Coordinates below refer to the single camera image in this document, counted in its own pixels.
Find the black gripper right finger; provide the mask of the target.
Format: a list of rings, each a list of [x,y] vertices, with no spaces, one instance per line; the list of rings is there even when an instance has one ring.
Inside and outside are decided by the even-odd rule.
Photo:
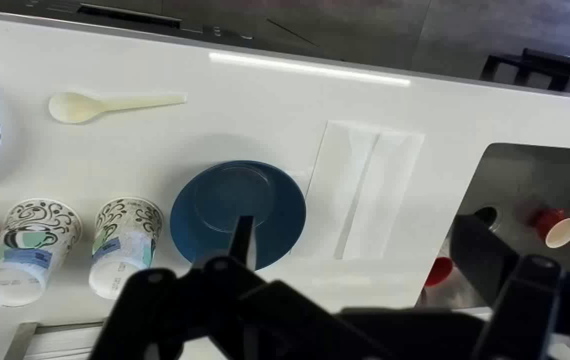
[[[477,216],[456,216],[451,257],[490,306],[475,360],[547,360],[555,333],[570,335],[570,269],[518,253]]]

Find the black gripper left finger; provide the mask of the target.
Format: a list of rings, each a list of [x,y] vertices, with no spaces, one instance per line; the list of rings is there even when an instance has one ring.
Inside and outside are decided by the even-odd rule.
[[[195,339],[210,339],[227,360],[333,360],[337,317],[289,283],[246,266],[255,218],[241,216],[231,248],[185,276],[135,274],[90,360],[181,360]]]

